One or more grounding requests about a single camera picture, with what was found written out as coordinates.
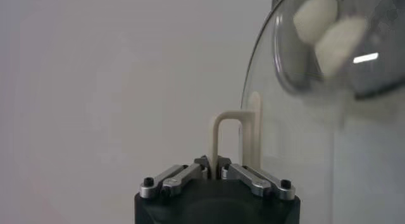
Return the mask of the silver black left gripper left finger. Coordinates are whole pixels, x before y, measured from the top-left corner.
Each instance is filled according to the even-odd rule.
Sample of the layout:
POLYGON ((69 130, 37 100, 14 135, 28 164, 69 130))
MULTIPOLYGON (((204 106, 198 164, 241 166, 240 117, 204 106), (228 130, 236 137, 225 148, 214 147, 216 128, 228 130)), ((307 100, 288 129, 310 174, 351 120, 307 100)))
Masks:
POLYGON ((155 177, 146 177, 140 184, 139 195, 143 199, 154 199, 166 190, 169 196, 176 196, 191 180, 206 180, 209 176, 208 157, 201 156, 190 165, 173 165, 155 177))

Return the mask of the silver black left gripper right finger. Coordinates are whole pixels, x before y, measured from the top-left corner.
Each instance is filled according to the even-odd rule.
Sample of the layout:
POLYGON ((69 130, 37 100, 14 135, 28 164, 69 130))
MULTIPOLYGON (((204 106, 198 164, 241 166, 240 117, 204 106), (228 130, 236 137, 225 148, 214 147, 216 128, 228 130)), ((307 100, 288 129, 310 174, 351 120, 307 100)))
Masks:
POLYGON ((261 169, 232 163, 229 158, 218 157, 218 177, 222 180, 240 180, 259 197, 275 196, 279 200, 294 200, 296 188, 287 179, 279 179, 261 169))

